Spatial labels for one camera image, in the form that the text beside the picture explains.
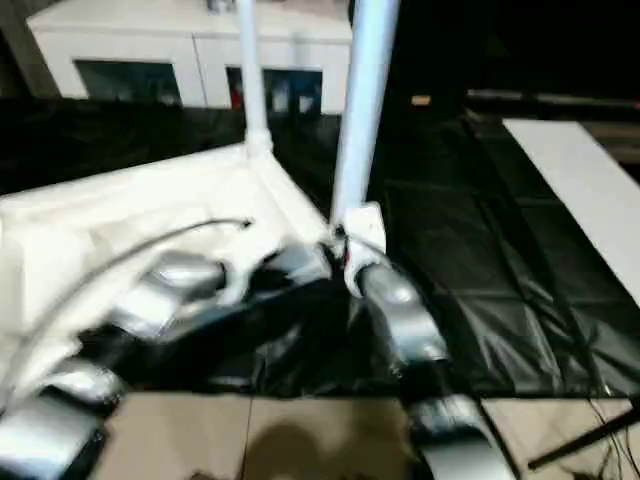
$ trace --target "floor tile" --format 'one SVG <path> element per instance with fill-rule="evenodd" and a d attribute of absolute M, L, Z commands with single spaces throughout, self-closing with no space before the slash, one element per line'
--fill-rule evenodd
<path fill-rule="evenodd" d="M 134 394 L 110 421 L 96 480 L 183 480 L 195 471 L 239 478 L 250 399 Z"/>
<path fill-rule="evenodd" d="M 407 477 L 406 417 L 391 400 L 254 400 L 245 480 Z"/>

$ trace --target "black plastic sheet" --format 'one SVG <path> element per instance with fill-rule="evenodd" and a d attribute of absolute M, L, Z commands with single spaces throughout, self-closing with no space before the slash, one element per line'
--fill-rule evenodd
<path fill-rule="evenodd" d="M 277 158 L 328 213 L 339 119 L 271 126 Z M 9 193 L 240 141 L 244 123 L 239 112 L 3 102 L 0 132 L 0 193 Z M 419 281 L 475 395 L 640 391 L 637 306 L 500 124 L 387 116 L 370 197 L 382 204 L 390 255 Z M 328 282 L 292 305 L 252 352 L 194 339 L 147 387 L 393 394 L 366 318 L 348 324 L 340 292 Z"/>

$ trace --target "black cable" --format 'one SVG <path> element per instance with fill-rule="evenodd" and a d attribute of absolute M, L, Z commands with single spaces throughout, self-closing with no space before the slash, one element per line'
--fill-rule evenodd
<path fill-rule="evenodd" d="M 589 405 L 591 406 L 591 410 L 593 410 L 593 412 L 598 417 L 598 421 L 600 422 L 600 425 L 604 425 L 605 423 L 607 423 L 604 417 L 602 416 L 602 414 L 600 413 L 600 411 L 598 410 L 598 408 L 596 407 L 593 400 L 589 400 Z M 609 442 L 610 442 L 610 445 L 613 445 L 613 448 L 616 451 L 616 457 L 618 458 L 618 479 L 622 480 L 622 453 L 621 453 L 622 446 L 618 442 L 618 438 L 616 437 L 615 433 L 609 434 Z"/>
<path fill-rule="evenodd" d="M 171 240 L 172 238 L 184 235 L 185 233 L 191 232 L 193 230 L 197 230 L 199 228 L 210 225 L 236 225 L 237 227 L 244 230 L 245 228 L 251 226 L 251 224 L 252 222 L 250 220 L 237 218 L 213 218 L 202 222 L 193 223 L 191 225 L 187 225 L 186 227 L 177 228 L 162 235 L 158 235 L 157 237 L 145 240 L 144 242 L 131 247 L 130 249 L 126 250 L 120 255 L 117 255 L 100 267 L 84 275 L 70 288 L 68 288 L 64 294 L 60 295 L 53 303 L 53 305 L 51 305 L 51 307 L 45 310 L 45 312 L 43 312 L 38 317 L 35 328 L 27 337 L 25 337 L 21 341 L 17 350 L 11 356 L 7 370 L 5 371 L 5 374 L 0 381 L 0 395 L 2 395 L 0 411 L 6 409 L 6 407 L 8 406 L 11 397 L 16 389 L 16 380 L 20 377 L 21 370 L 27 364 L 27 360 L 31 356 L 31 352 L 33 351 L 35 346 L 39 343 L 39 341 L 49 330 L 49 328 L 51 328 L 51 325 L 53 325 L 55 319 L 68 305 L 68 303 L 77 295 L 82 293 L 82 291 L 86 287 L 91 285 L 95 280 L 100 278 L 102 275 L 104 275 L 114 267 L 126 262 L 127 260 L 130 260 L 131 258 L 144 252 L 145 250 L 148 250 L 151 247 L 158 245 L 159 243 L 166 242 L 167 240 Z"/>
<path fill-rule="evenodd" d="M 611 454 L 613 453 L 613 448 L 611 444 L 609 444 L 609 448 L 607 448 L 602 461 L 600 462 L 600 466 L 598 467 L 598 473 L 596 473 L 596 478 L 599 480 L 604 479 L 604 471 L 607 469 L 607 465 L 609 464 L 609 459 L 611 458 Z"/>
<path fill-rule="evenodd" d="M 625 429 L 624 439 L 625 443 L 627 444 L 627 458 L 629 460 L 629 463 L 631 464 L 631 467 L 633 468 L 634 473 L 636 474 L 636 477 L 640 479 L 640 469 L 638 468 L 638 464 L 636 463 L 636 459 L 634 458 L 633 452 L 631 450 L 631 435 L 629 434 L 629 427 Z"/>

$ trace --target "white panel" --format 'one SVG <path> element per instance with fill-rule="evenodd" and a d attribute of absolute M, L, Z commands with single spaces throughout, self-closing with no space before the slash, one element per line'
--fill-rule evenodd
<path fill-rule="evenodd" d="M 196 46 L 209 106 L 230 107 L 226 67 L 240 66 L 240 40 L 196 38 Z M 340 113 L 344 110 L 349 44 L 261 39 L 259 48 L 263 68 L 322 72 L 322 113 Z"/>
<path fill-rule="evenodd" d="M 87 98 L 75 60 L 170 63 L 183 105 L 205 106 L 191 36 L 36 31 L 35 37 L 64 97 Z"/>
<path fill-rule="evenodd" d="M 640 305 L 638 185 L 578 123 L 504 124 Z"/>

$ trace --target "beige floor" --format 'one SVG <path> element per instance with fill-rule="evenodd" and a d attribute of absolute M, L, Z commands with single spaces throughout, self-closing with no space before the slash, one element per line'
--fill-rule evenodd
<path fill-rule="evenodd" d="M 597 424 L 586 402 L 485 405 L 522 466 Z M 598 408 L 611 416 L 628 405 Z M 111 422 L 116 437 L 95 477 L 183 480 L 201 471 L 217 480 L 395 480 L 406 478 L 405 425 L 399 406 L 386 400 L 136 394 Z M 631 443 L 640 453 L 640 428 L 632 430 Z M 570 480 L 564 469 L 593 472 L 606 448 L 602 442 L 526 478 Z M 618 478 L 614 462 L 607 471 Z M 626 460 L 622 478 L 634 479 Z"/>

